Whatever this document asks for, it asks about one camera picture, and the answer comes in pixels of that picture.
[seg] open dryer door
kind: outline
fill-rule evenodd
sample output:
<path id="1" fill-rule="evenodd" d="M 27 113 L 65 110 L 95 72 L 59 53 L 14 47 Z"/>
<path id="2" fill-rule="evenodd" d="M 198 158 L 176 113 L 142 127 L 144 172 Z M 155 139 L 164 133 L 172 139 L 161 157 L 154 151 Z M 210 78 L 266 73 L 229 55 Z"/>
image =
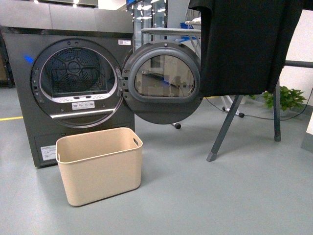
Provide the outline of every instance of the open dryer door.
<path id="1" fill-rule="evenodd" d="M 119 77 L 119 94 L 132 111 L 156 124 L 189 117 L 200 105 L 200 59 L 187 46 L 156 41 L 136 50 Z"/>

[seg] plastic basket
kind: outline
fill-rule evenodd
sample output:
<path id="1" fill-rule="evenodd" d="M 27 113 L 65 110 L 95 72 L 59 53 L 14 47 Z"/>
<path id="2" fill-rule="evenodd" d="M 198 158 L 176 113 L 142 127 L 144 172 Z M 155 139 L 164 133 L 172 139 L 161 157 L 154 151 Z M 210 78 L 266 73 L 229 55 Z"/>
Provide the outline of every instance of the plastic basket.
<path id="1" fill-rule="evenodd" d="M 56 156 L 67 200 L 81 206 L 139 187 L 142 141 L 121 127 L 59 139 Z"/>

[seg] door glass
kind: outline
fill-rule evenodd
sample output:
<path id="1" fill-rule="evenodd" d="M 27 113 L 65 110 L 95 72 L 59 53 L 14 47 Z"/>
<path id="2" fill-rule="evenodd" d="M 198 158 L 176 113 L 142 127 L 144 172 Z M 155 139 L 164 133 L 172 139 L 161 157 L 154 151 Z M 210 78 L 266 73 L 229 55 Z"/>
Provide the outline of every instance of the door glass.
<path id="1" fill-rule="evenodd" d="M 152 36 L 141 34 L 141 29 L 152 27 L 152 5 L 150 1 L 141 1 L 134 5 L 134 48 L 149 43 Z"/>
<path id="2" fill-rule="evenodd" d="M 165 28 L 165 1 L 152 0 L 153 28 Z M 162 35 L 153 35 L 153 40 L 164 40 Z"/>
<path id="3" fill-rule="evenodd" d="M 138 70 L 135 90 L 142 96 L 188 97 L 195 87 L 189 67 L 180 59 L 160 55 L 146 61 Z"/>

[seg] gray floor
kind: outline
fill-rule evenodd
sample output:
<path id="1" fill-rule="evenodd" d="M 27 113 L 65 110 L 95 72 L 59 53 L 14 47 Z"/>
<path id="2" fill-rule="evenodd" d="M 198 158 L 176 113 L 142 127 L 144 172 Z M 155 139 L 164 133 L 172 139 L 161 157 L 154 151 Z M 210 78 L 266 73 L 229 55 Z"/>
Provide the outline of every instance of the gray floor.
<path id="1" fill-rule="evenodd" d="M 260 102 L 239 108 L 272 117 Z M 0 89 L 0 110 L 21 116 L 15 89 Z M 137 118 L 141 186 L 78 208 L 58 166 L 34 167 L 23 120 L 0 121 L 0 234 L 312 235 L 313 154 L 300 148 L 310 117 L 282 122 L 281 142 L 273 121 L 235 117 L 208 163 L 225 116 L 204 100 L 180 130 Z"/>

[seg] white wall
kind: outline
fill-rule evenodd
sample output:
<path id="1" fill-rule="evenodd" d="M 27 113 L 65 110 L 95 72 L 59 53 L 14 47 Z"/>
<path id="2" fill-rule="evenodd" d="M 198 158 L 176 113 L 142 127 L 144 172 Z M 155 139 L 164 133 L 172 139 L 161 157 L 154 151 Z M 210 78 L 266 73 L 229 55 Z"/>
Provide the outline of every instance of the white wall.
<path id="1" fill-rule="evenodd" d="M 185 22 L 190 0 L 168 0 L 168 28 L 180 28 L 181 22 Z"/>
<path id="2" fill-rule="evenodd" d="M 313 115 L 311 116 L 310 123 L 308 125 L 307 133 L 313 135 Z"/>
<path id="3" fill-rule="evenodd" d="M 313 62 L 313 11 L 302 11 L 286 60 Z M 313 87 L 313 69 L 285 66 L 280 75 L 280 85 L 300 89 L 308 99 Z M 313 106 L 312 96 L 309 105 Z"/>

